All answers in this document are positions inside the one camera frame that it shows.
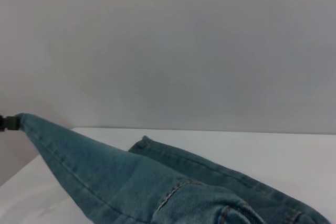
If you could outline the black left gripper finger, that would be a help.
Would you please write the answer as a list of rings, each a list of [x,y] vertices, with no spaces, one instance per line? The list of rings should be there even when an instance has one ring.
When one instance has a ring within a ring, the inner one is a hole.
[[[3,117],[0,116],[0,131],[11,130],[17,131],[18,130],[18,117],[17,116],[7,116]]]

